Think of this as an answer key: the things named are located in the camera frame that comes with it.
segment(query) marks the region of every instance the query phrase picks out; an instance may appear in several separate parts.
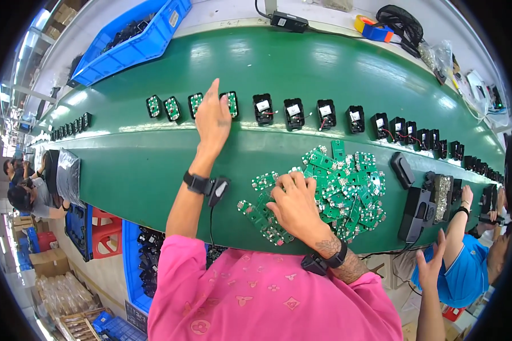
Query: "black wrist strap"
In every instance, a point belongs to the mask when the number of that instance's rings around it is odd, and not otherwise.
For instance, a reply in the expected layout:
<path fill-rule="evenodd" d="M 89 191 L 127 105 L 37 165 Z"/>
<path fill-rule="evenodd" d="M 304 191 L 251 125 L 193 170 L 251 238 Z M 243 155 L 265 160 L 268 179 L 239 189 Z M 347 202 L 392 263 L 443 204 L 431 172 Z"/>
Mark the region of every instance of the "black wrist strap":
<path fill-rule="evenodd" d="M 336 269 L 340 267 L 343 262 L 345 262 L 345 256 L 347 255 L 347 243 L 340 239 L 341 249 L 332 257 L 325 259 L 324 262 L 328 265 L 328 267 L 332 269 Z"/>
<path fill-rule="evenodd" d="M 462 206 L 461 206 L 461 207 L 459 207 L 459 208 L 457 209 L 457 211 L 455 212 L 455 214 L 457 214 L 458 212 L 461 212 L 461 211 L 463 211 L 464 213 L 466 213 L 466 216 L 467 216 L 467 217 L 470 215 L 470 213 L 469 213 L 468 209 L 466 209 L 466 208 L 464 208 L 464 207 L 462 207 Z"/>
<path fill-rule="evenodd" d="M 188 185 L 188 190 L 209 196 L 212 190 L 212 181 L 209 178 L 200 177 L 197 174 L 184 173 L 184 182 Z"/>

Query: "power adapter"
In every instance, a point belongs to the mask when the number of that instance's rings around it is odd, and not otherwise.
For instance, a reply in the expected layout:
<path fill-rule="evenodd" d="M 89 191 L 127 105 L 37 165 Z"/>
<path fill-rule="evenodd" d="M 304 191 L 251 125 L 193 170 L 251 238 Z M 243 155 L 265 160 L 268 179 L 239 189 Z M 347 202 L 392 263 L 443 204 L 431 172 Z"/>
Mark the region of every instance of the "power adapter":
<path fill-rule="evenodd" d="M 274 11 L 271 15 L 271 25 L 285 28 L 288 31 L 303 33 L 309 27 L 309 22 L 305 18 Z"/>

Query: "gray shirt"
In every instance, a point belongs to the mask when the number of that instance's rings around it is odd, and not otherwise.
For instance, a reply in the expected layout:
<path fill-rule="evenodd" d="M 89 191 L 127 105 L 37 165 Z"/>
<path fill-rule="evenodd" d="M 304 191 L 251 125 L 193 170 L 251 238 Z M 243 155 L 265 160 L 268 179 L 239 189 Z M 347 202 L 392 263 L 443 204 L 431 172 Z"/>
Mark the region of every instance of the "gray shirt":
<path fill-rule="evenodd" d="M 49 209 L 53 208 L 53 197 L 49 194 L 48 185 L 42 178 L 32 181 L 38 194 L 32 203 L 32 214 L 40 218 L 49 218 Z"/>

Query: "red plastic stool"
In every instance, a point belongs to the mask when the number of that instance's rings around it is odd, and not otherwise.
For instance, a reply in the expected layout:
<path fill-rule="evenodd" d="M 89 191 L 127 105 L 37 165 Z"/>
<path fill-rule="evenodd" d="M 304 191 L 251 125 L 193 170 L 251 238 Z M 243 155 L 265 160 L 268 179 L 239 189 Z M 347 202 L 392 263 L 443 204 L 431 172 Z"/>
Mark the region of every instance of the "red plastic stool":
<path fill-rule="evenodd" d="M 111 215 L 107 212 L 101 211 L 98 208 L 93 208 L 93 218 L 97 218 L 96 225 L 93 225 L 93 259 L 102 259 L 111 256 L 121 255 L 123 253 L 122 248 L 122 219 Z M 101 225 L 102 218 L 109 218 L 112 222 L 110 224 Z M 108 245 L 112 239 L 111 236 L 117 236 L 117 248 L 112 250 Z M 108 253 L 99 252 L 99 244 L 102 244 Z"/>

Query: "pink shirt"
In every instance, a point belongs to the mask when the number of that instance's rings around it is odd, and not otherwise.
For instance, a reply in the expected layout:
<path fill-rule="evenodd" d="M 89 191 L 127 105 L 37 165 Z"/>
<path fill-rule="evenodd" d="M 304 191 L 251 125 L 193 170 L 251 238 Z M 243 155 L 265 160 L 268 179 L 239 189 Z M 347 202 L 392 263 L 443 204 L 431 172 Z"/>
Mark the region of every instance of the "pink shirt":
<path fill-rule="evenodd" d="M 158 340 L 402 340 L 381 279 L 347 285 L 301 269 L 302 256 L 226 250 L 205 270 L 200 240 L 168 237 L 148 318 Z"/>

